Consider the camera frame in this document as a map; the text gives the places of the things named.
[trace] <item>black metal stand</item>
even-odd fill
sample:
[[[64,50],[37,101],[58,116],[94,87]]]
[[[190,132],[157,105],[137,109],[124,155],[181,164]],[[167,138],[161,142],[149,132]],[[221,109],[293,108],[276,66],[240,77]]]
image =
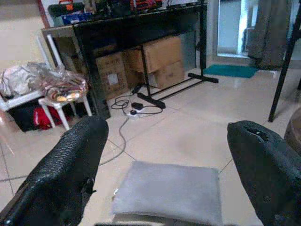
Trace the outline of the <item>black metal stand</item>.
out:
[[[206,17],[205,14],[205,10],[204,10],[204,0],[201,0],[201,8],[200,8],[200,12],[199,12],[199,23],[200,23],[200,28],[199,28],[199,37],[200,37],[200,68],[201,68],[201,75],[197,75],[197,74],[193,74],[193,73],[189,73],[188,76],[190,77],[189,79],[186,79],[184,81],[181,81],[175,85],[172,85],[172,86],[169,86],[165,89],[162,89],[158,92],[155,92],[155,93],[151,93],[151,89],[150,89],[150,84],[149,84],[149,79],[148,79],[148,74],[147,74],[147,67],[146,67],[146,60],[145,60],[145,54],[144,54],[144,48],[143,48],[143,45],[141,45],[141,52],[142,52],[142,60],[143,60],[143,69],[144,69],[144,77],[145,77],[145,83],[146,83],[146,88],[147,88],[147,95],[144,95],[143,93],[138,93],[137,96],[157,107],[160,107],[162,109],[166,108],[165,106],[165,103],[162,102],[162,100],[164,99],[167,99],[171,96],[174,96],[186,89],[190,89],[191,87],[193,86],[196,86],[200,83],[203,83],[205,81],[208,81],[208,82],[213,82],[213,83],[218,83],[218,79],[215,79],[215,78],[209,78],[209,77],[206,77],[204,76],[204,69],[206,68],[206,31],[204,29],[204,17]],[[168,94],[164,97],[161,97],[160,99],[153,99],[152,97],[157,95],[157,94],[160,94],[168,89],[171,89],[175,86],[178,86],[178,85],[181,85],[187,81],[190,81],[192,79],[198,79],[200,81],[192,84],[192,85],[189,85],[185,88],[182,88],[176,92],[173,92],[171,94]]]
[[[274,121],[275,111],[276,111],[277,104],[278,104],[278,101],[279,101],[279,98],[280,98],[283,83],[285,81],[287,69],[288,69],[288,66],[289,66],[291,58],[292,58],[293,49],[294,49],[296,41],[301,38],[300,25],[301,25],[301,5],[299,5],[296,21],[293,25],[292,36],[290,38],[290,41],[289,41],[289,44],[288,44],[288,47],[287,47],[287,50],[286,50],[284,63],[282,65],[281,74],[280,74],[280,77],[279,77],[277,89],[276,89],[274,100],[273,100],[273,105],[272,105],[271,111],[269,113],[269,122]],[[299,82],[298,90],[301,90],[301,80]]]

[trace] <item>gray cushion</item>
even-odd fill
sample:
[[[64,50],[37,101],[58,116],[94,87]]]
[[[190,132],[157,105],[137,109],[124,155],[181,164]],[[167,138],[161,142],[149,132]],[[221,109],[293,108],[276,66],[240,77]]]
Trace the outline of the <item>gray cushion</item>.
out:
[[[135,161],[114,198],[112,213],[221,226],[218,170]]]

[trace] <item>curtain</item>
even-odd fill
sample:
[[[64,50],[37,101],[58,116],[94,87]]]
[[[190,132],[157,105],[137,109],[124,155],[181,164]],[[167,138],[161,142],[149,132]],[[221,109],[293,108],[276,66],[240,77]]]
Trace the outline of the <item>curtain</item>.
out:
[[[255,31],[248,53],[261,69],[282,66],[291,15],[291,0],[259,0]]]

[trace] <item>gray cable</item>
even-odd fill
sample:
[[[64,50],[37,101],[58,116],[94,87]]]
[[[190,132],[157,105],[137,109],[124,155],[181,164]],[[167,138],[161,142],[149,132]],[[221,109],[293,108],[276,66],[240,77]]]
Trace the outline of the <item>gray cable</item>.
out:
[[[123,122],[123,124],[122,124],[122,125],[120,126],[120,128],[119,128],[119,134],[120,134],[121,138],[122,138],[123,141],[124,141],[124,145],[123,145],[123,148],[122,148],[121,152],[119,152],[118,155],[115,155],[113,158],[111,158],[111,159],[109,159],[109,160],[107,160],[107,161],[105,161],[105,162],[103,162],[103,163],[100,163],[99,166],[102,166],[102,165],[104,165],[104,164],[106,164],[106,163],[108,163],[108,162],[111,162],[112,160],[114,160],[114,159],[116,159],[117,157],[119,157],[119,156],[120,156],[122,153],[124,153],[124,151],[126,150],[126,147],[127,147],[127,141],[126,141],[125,137],[123,136],[123,134],[121,133],[121,129],[122,129],[122,127],[124,127],[124,125],[127,123],[128,120],[129,120],[129,118],[127,117],[127,119]]]

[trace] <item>white plastic stool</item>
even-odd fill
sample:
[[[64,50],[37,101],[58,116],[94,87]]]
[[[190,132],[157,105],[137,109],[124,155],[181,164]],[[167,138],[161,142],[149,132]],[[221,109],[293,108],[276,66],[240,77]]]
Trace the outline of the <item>white plastic stool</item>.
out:
[[[91,109],[90,109],[90,106],[89,106],[89,102],[87,100],[87,96],[84,95],[82,97],[82,100],[84,102],[84,105],[85,105],[86,111],[88,113],[88,116],[92,116]],[[63,125],[65,126],[66,130],[70,130],[69,124],[66,120],[64,111],[62,110],[62,107],[67,105],[67,104],[70,104],[74,115],[77,115],[73,102],[55,102],[55,101],[52,101],[52,100],[48,99],[47,97],[39,99],[38,102],[39,102],[39,105],[42,106],[46,116],[49,118],[52,128],[55,128],[55,122],[53,121],[53,119],[51,117],[51,114],[50,114],[50,111],[49,111],[47,106],[54,107],[57,110],[57,112],[58,112],[58,114],[61,118],[61,121],[62,121]]]

